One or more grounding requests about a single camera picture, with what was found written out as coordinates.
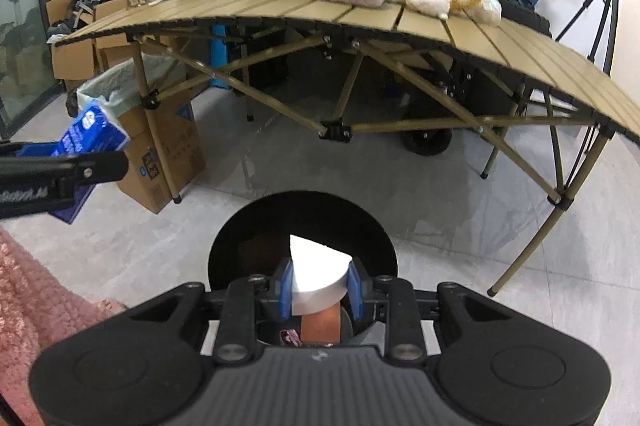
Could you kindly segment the white foam wedge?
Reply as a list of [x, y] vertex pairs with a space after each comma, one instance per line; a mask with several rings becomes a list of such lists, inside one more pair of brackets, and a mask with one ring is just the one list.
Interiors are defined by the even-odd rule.
[[352, 256], [297, 235], [290, 236], [290, 253], [293, 316], [322, 311], [346, 295]]

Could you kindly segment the orange scouring pad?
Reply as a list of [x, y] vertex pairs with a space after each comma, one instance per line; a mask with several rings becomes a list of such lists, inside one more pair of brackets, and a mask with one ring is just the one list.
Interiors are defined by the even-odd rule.
[[305, 314], [300, 320], [300, 339], [305, 345], [334, 345], [341, 340], [342, 310], [341, 303], [311, 314]]

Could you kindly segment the blue tissue pack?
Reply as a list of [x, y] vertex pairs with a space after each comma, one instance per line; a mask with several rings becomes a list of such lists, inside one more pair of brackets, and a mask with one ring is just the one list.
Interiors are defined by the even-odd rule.
[[119, 152], [129, 141], [117, 118], [98, 101], [90, 101], [64, 132], [52, 156]]

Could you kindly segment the purple satin ribbon cloth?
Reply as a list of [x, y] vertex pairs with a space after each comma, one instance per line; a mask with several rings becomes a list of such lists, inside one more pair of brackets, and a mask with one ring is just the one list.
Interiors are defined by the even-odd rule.
[[301, 347], [303, 342], [299, 337], [298, 331], [294, 328], [280, 331], [280, 342], [285, 347]]

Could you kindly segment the black round trash bin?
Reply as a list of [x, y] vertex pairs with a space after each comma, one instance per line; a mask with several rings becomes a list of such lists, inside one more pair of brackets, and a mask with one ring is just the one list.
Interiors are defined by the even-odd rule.
[[262, 346], [358, 345], [375, 320], [364, 313], [377, 276], [397, 276], [382, 224], [338, 195], [267, 195], [220, 229], [208, 284], [231, 300], [218, 316], [213, 353], [245, 360]]

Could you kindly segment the pink fluffy rug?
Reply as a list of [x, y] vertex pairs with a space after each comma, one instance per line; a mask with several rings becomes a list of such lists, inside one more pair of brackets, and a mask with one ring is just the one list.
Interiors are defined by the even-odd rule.
[[1, 393], [25, 424], [42, 423], [28, 389], [37, 357], [122, 310], [114, 300], [90, 302], [75, 294], [8, 232], [1, 232]]

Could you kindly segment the cardboard box with bag liner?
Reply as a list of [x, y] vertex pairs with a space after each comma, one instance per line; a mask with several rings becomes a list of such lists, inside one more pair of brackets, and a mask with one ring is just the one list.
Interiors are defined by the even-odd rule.
[[77, 90], [78, 108], [91, 101], [117, 118], [129, 136], [125, 148], [129, 169], [117, 185], [123, 194], [157, 214], [174, 198], [167, 177], [177, 190], [184, 189], [205, 169], [198, 127], [192, 108], [192, 94], [184, 90], [160, 102], [149, 126], [141, 102], [134, 61], [119, 63]]

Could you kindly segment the clear bag of white stuffing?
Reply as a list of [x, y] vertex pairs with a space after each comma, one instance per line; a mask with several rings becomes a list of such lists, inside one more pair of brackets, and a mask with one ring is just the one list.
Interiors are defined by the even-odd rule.
[[498, 0], [481, 0], [466, 13], [473, 21], [489, 26], [499, 26], [502, 19], [502, 7]]

